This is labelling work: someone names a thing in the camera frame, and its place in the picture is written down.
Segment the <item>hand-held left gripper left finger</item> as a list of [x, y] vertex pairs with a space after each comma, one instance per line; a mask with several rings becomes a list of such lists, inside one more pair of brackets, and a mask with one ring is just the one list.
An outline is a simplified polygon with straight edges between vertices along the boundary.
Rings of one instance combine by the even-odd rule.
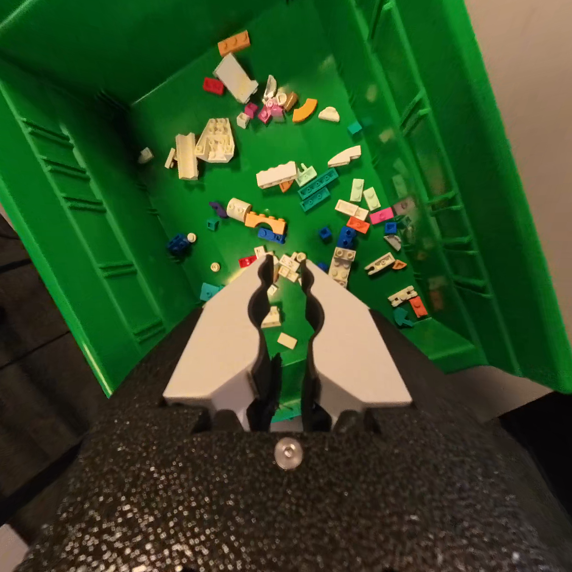
[[163, 391], [169, 405], [232, 411], [246, 431], [268, 431], [281, 389], [261, 325], [274, 260], [266, 254], [206, 302]]

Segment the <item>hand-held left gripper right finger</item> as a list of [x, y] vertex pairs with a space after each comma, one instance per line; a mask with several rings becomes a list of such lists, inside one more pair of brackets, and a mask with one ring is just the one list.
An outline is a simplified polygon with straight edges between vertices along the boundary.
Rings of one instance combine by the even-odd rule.
[[301, 390], [304, 431], [329, 431], [345, 411], [410, 406], [411, 394], [368, 305], [310, 260], [301, 274], [312, 328]]

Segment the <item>pile of lego pieces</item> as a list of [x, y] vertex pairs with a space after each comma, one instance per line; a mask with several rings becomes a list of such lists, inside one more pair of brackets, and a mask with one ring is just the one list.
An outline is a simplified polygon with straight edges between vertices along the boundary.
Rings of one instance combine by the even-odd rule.
[[346, 87], [317, 20], [257, 21], [248, 26], [253, 47], [220, 58], [208, 49], [138, 100], [132, 115], [141, 141], [175, 163], [182, 137], [195, 135], [198, 178], [180, 179], [182, 168], [150, 168], [145, 183], [168, 239], [196, 233], [197, 242], [171, 258], [181, 262], [196, 299], [222, 289], [256, 254], [274, 255], [281, 325], [270, 328], [271, 354], [300, 361], [311, 327], [304, 318], [300, 260], [328, 273], [338, 248], [356, 255], [334, 279], [381, 312], [412, 340], [421, 340], [430, 318], [417, 317], [411, 301], [396, 307], [388, 297], [413, 284], [412, 270], [375, 274], [368, 263], [390, 253], [405, 262], [373, 224], [373, 202], [350, 201], [358, 178], [380, 192], [371, 152], [351, 140], [339, 122], [322, 118], [333, 107], [353, 118]]

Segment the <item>green plastic bin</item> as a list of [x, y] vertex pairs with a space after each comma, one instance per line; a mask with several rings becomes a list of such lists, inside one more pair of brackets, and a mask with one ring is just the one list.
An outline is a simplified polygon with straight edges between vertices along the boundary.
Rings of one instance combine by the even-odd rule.
[[571, 393], [571, 347], [463, 1], [1, 1], [1, 203], [104, 394], [199, 307], [132, 107], [257, 21], [317, 20], [349, 92], [339, 122], [371, 152], [380, 208], [427, 318], [411, 340], [445, 372], [493, 366]]

